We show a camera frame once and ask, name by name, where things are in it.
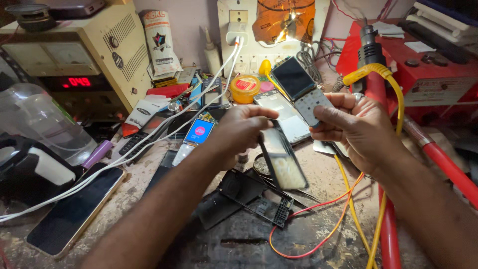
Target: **gold smartphone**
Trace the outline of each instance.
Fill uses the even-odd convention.
[[[107,164],[95,163],[79,184]],[[25,241],[41,252],[59,259],[65,256],[123,181],[126,171],[106,169],[77,193],[58,201],[27,235]]]

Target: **orange container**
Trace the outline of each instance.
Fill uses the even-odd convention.
[[[261,82],[255,76],[243,75],[235,77],[231,82],[232,98],[241,104],[250,104],[252,98],[259,93]]]

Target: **plastic bottle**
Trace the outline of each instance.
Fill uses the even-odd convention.
[[[216,74],[221,68],[221,58],[219,57],[217,46],[211,41],[207,27],[204,32],[206,33],[206,49],[204,50],[204,54],[206,55],[207,66],[209,67],[209,73]]]
[[[45,144],[72,166],[82,164],[97,147],[46,91],[30,83],[0,92],[0,129]]]

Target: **purple object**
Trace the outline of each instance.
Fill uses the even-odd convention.
[[[81,166],[89,169],[94,163],[101,160],[112,147],[113,143],[111,143],[111,141],[103,141]]]

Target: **broken phone screen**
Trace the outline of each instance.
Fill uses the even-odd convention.
[[[272,179],[282,190],[307,188],[307,179],[297,162],[291,144],[277,120],[271,121],[274,127],[262,131],[260,145]]]

